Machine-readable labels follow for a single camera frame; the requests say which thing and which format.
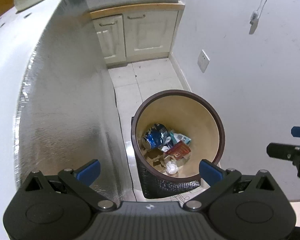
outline trash can rim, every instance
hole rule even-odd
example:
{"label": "trash can rim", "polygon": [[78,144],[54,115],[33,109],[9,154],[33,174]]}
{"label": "trash can rim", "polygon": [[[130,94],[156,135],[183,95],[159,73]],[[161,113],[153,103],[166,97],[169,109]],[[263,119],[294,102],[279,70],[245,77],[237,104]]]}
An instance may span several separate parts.
{"label": "trash can rim", "polygon": [[203,98],[199,97],[198,95],[196,95],[192,92],[185,91],[185,90],[165,90],[165,91],[158,92],[158,93],[150,96],[148,99],[146,99],[141,104],[141,106],[138,108],[138,110],[136,111],[136,113],[133,117],[133,121],[131,123],[131,142],[132,142],[133,149],[136,153],[136,157],[142,162],[142,164],[148,169],[148,171],[150,173],[152,173],[153,175],[155,175],[159,178],[173,181],[173,182],[190,182],[193,180],[200,180],[201,177],[199,174],[199,165],[198,165],[198,174],[197,175],[194,175],[191,177],[185,177],[185,178],[177,178],[177,177],[167,176],[167,175],[157,171],[154,167],[152,167],[147,162],[147,160],[143,157],[143,155],[138,147],[136,131],[137,131],[137,123],[139,121],[139,118],[140,118],[142,112],[144,111],[144,109],[147,106],[149,106],[155,100],[157,100],[159,98],[167,97],[167,96],[184,96],[184,97],[191,98],[191,99],[197,101],[198,103],[200,103],[202,106],[204,106],[209,111],[209,113],[212,115],[213,119],[215,120],[215,122],[217,124],[218,132],[219,132],[219,147],[218,147],[216,157],[213,160],[213,163],[217,164],[220,161],[222,154],[223,154],[223,150],[225,148],[225,130],[223,128],[221,119],[220,119],[219,115],[217,114],[217,112],[214,110],[214,108],[206,100],[204,100]]}

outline silver foil sheet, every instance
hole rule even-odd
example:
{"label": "silver foil sheet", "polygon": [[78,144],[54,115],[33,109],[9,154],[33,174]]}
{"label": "silver foil sheet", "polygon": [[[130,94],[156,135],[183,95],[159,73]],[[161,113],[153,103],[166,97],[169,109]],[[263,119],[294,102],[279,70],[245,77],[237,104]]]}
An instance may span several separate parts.
{"label": "silver foil sheet", "polygon": [[55,175],[91,159],[91,187],[115,201],[132,189],[115,94],[86,0],[62,0],[24,75],[15,123],[17,187],[31,170]]}

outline white tile floor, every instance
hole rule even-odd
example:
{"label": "white tile floor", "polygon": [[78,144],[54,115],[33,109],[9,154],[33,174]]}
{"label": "white tile floor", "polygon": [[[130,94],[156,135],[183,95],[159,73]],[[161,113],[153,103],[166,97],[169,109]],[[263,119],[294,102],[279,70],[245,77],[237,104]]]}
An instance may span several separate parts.
{"label": "white tile floor", "polygon": [[[201,187],[187,193],[164,199],[146,199],[143,196],[130,130],[131,117],[149,96],[168,89],[183,89],[169,59],[147,60],[128,64],[124,67],[109,69],[114,84],[117,106],[119,110],[122,134],[128,156],[129,168],[132,176],[134,194],[137,201],[179,201],[181,205],[190,198],[195,197],[208,186],[202,180]],[[297,216],[297,226],[300,226],[300,202],[292,202]]]}

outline wall outlet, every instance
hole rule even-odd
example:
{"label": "wall outlet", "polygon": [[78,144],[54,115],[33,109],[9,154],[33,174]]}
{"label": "wall outlet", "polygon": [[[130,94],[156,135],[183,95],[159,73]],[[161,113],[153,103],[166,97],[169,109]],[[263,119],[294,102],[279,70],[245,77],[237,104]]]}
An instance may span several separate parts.
{"label": "wall outlet", "polygon": [[204,52],[204,50],[201,50],[200,55],[198,57],[198,65],[202,73],[206,71],[209,62],[210,59],[208,58],[207,54]]}

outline cabinet door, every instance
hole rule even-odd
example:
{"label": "cabinet door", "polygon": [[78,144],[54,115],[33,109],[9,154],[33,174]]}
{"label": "cabinet door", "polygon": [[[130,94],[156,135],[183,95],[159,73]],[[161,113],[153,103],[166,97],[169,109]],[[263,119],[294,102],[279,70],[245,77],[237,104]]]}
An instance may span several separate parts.
{"label": "cabinet door", "polygon": [[177,11],[123,14],[127,57],[170,52]]}
{"label": "cabinet door", "polygon": [[126,60],[122,15],[93,20],[101,50],[107,64]]}

